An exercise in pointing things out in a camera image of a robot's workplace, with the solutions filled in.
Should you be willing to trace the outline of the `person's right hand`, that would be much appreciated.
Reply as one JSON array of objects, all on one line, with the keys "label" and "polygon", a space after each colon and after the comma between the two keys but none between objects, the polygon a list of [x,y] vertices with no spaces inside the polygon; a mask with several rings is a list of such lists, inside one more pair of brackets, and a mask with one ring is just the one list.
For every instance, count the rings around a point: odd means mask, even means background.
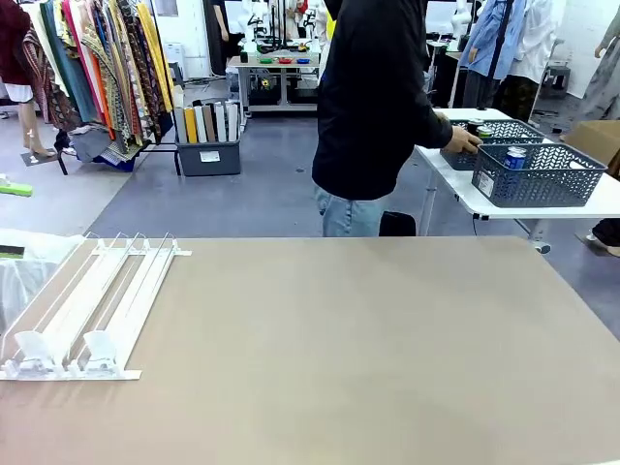
[{"label": "person's right hand", "polygon": [[482,140],[459,126],[452,126],[452,137],[445,149],[453,153],[476,154]]}]

